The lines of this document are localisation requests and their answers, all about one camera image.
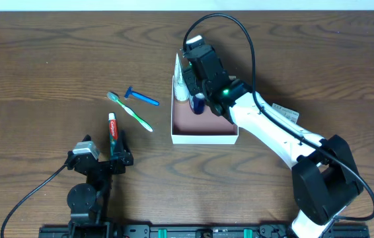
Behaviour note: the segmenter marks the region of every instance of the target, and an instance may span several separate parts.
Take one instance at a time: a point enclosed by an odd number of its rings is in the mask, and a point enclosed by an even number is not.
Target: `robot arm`
[[[230,80],[215,50],[201,36],[187,41],[183,53],[190,62],[182,72],[190,94],[202,93],[214,114],[246,129],[283,159],[291,169],[295,201],[301,209],[291,228],[298,237],[320,237],[333,217],[363,191],[350,171],[326,156],[332,154],[358,175],[346,141],[337,135],[324,139],[303,129],[275,111],[245,82]],[[304,139],[314,147],[302,143]],[[329,168],[320,172],[321,164]]]

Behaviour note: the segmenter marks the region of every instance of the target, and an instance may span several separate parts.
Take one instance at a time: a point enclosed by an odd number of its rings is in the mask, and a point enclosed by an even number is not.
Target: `wood grain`
[[[291,221],[289,169],[241,130],[236,145],[173,145],[170,89],[175,53],[202,12],[0,13],[0,226],[90,134],[106,159],[107,114],[128,133],[135,165],[116,177],[110,215],[159,223]],[[248,28],[258,90],[300,112],[299,124],[339,134],[374,190],[374,12],[232,12]],[[230,74],[250,80],[250,52],[231,22],[209,19],[193,34],[217,49]],[[106,99],[128,86],[157,99],[130,99],[155,129],[144,130]],[[84,178],[64,171],[11,218],[7,237],[37,237],[69,220],[66,196]],[[364,216],[368,195],[344,212]],[[374,237],[374,220],[367,223]]]

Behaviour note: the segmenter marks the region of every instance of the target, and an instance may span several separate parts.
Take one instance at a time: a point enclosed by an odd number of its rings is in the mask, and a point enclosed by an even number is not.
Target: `cable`
[[[39,191],[43,186],[45,186],[48,182],[50,182],[56,175],[58,175],[67,165],[62,165],[61,168],[59,168],[52,176],[50,176],[48,179],[46,179],[41,185],[37,186],[33,191],[28,193],[19,203],[15,205],[15,207],[9,212],[7,215],[7,218],[5,218],[5,221],[2,223],[1,228],[1,238],[4,238],[5,236],[5,227],[7,226],[9,218],[14,214],[15,210],[21,206],[23,202],[25,202],[29,197],[31,197],[35,192]]]
[[[373,193],[372,189],[369,187],[369,185],[365,182],[365,180],[363,178],[361,178],[357,173],[355,173],[351,168],[349,168],[347,165],[345,165],[343,162],[339,161],[335,156],[331,155],[327,151],[321,149],[319,146],[317,146],[317,145],[311,143],[310,141],[306,140],[304,137],[297,135],[295,132],[290,130],[288,127],[284,126],[283,124],[278,122],[276,119],[272,118],[268,114],[268,112],[266,112],[265,108],[258,103],[258,99],[256,97],[256,60],[255,60],[255,57],[254,57],[254,47],[253,47],[252,39],[250,38],[246,28],[243,26],[243,24],[241,24],[241,22],[239,22],[234,17],[223,14],[223,13],[212,13],[212,14],[209,14],[209,15],[206,15],[206,16],[200,18],[187,30],[187,33],[184,36],[184,39],[183,39],[183,42],[182,42],[182,49],[184,50],[184,52],[186,51],[186,41],[187,41],[187,37],[188,37],[189,33],[193,30],[194,27],[196,27],[203,20],[206,20],[206,19],[211,18],[211,17],[223,17],[223,18],[232,20],[233,22],[235,22],[241,28],[241,30],[246,35],[247,41],[250,45],[250,51],[251,51],[251,54],[252,54],[252,90],[253,90],[252,94],[253,94],[253,101],[256,104],[256,106],[258,107],[259,111],[261,113],[263,113],[263,115],[265,115],[272,123],[274,123],[275,125],[277,125],[281,129],[283,129],[285,132],[287,132],[288,134],[293,136],[295,139],[298,139],[301,143],[304,143],[305,145],[308,145],[309,147],[313,148],[314,150],[322,153],[328,159],[336,162],[341,167],[343,167],[343,168],[347,169],[349,172],[351,172],[351,174],[360,183],[362,183],[363,187],[366,189],[367,193],[370,195],[370,197],[372,199],[372,203],[373,203],[373,211],[372,211],[371,215],[363,217],[363,218],[336,216],[336,219],[344,219],[344,220],[350,220],[350,221],[369,221],[369,220],[373,219],[374,218],[374,193]]]

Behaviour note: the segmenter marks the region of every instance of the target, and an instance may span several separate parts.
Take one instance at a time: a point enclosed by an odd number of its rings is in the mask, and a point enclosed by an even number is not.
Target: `toothpaste tube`
[[[109,114],[109,140],[110,140],[110,156],[114,154],[114,148],[118,140],[118,126],[116,125],[115,113]]]

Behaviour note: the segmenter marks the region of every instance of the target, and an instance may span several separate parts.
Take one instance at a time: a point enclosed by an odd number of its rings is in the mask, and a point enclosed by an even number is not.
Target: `white wall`
[[[374,0],[0,0],[0,11],[374,10]]]

